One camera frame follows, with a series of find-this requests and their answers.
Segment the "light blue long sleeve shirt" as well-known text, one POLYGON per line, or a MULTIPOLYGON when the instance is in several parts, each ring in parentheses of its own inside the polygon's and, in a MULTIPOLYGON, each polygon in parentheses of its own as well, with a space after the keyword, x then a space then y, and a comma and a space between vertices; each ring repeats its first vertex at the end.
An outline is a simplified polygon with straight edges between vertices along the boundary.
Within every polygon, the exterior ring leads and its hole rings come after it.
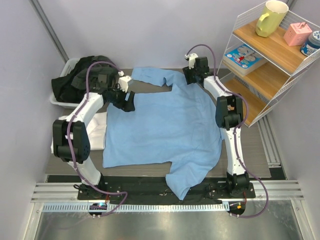
POLYGON ((219 162, 223 137, 216 107, 197 84, 178 71, 136 67, 132 78, 171 91, 137 93, 135 110, 107 107, 104 168, 171 163, 165 180, 183 200, 219 162))

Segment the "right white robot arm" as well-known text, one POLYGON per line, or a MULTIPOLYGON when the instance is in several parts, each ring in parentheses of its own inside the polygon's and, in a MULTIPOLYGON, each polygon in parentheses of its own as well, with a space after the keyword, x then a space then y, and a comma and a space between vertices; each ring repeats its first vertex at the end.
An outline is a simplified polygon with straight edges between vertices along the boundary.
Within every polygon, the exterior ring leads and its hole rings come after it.
POLYGON ((216 100, 215 121, 225 140, 227 153, 226 193, 241 198, 249 189, 249 174, 244 168, 241 145, 241 124, 244 120, 243 100, 231 92, 218 77, 210 72, 208 59, 187 54, 188 66, 182 69, 187 84, 200 84, 216 100))

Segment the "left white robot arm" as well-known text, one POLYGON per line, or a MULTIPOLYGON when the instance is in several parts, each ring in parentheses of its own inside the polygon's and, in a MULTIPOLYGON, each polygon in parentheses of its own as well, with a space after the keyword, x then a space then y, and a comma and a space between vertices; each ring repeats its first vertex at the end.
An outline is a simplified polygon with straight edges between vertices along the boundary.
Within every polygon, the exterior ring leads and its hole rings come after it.
POLYGON ((80 104, 66 119, 57 119, 52 125, 52 150, 55 157, 71 166, 89 186, 89 194, 100 200, 107 192, 104 176, 97 170, 90 158, 91 144, 87 127, 96 112, 106 103, 124 111, 133 112, 133 91, 128 91, 133 78, 123 75, 115 86, 92 88, 85 93, 80 104))

